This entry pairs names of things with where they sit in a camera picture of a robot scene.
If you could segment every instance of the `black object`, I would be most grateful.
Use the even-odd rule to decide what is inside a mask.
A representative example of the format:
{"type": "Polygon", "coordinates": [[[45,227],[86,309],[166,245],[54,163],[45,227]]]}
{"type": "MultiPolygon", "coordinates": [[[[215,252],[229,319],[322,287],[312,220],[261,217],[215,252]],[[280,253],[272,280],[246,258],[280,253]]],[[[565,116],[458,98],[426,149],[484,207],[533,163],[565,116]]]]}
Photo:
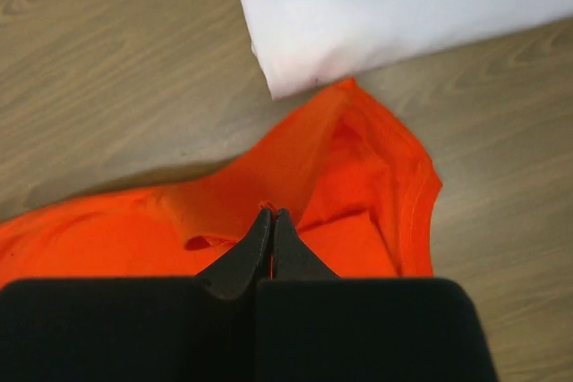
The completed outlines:
{"type": "Polygon", "coordinates": [[[2,382],[228,378],[497,380],[461,288],[338,279],[284,209],[276,220],[263,209],[195,277],[25,280],[0,292],[2,382]]]}

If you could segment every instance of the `orange fabric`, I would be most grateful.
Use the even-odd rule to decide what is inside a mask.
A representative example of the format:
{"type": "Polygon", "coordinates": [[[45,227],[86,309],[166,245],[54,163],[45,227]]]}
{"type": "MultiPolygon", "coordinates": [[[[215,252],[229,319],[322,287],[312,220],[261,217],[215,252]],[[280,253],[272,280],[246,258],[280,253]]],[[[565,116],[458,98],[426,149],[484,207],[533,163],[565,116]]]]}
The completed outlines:
{"type": "Polygon", "coordinates": [[[415,137],[354,80],[294,111],[219,172],[74,199],[0,225],[0,286],[24,277],[193,275],[261,206],[288,208],[341,276],[431,276],[441,187],[415,137]]]}

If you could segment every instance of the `orange shirt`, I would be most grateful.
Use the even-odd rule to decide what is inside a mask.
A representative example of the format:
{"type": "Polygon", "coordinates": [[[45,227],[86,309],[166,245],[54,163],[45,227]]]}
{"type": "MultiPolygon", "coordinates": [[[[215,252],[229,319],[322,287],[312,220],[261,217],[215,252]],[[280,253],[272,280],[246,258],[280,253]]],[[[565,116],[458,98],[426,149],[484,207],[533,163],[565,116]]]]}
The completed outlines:
{"type": "Polygon", "coordinates": [[[262,206],[288,208],[343,277],[431,276],[441,187],[415,137],[354,80],[323,90],[211,176],[73,199],[0,225],[0,287],[25,277],[194,275],[262,206]]]}

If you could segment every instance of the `wooden floor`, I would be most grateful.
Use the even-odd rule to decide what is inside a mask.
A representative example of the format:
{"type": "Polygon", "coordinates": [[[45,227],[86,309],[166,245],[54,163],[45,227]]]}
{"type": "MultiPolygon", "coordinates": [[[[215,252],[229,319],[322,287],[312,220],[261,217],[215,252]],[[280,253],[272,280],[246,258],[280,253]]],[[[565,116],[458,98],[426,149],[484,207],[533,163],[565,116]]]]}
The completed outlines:
{"type": "MultiPolygon", "coordinates": [[[[573,21],[359,81],[435,160],[501,379],[573,380],[573,21]]],[[[0,219],[206,174],[308,97],[271,102],[238,0],[0,0],[0,219]]]]}

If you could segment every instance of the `white cloth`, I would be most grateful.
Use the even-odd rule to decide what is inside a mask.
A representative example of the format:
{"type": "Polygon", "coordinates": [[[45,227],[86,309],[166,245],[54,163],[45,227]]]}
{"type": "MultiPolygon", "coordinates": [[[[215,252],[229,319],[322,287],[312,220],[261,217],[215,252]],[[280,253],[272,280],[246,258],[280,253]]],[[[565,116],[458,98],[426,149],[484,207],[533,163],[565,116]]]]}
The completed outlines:
{"type": "Polygon", "coordinates": [[[241,0],[273,98],[573,14],[573,0],[241,0]]]}

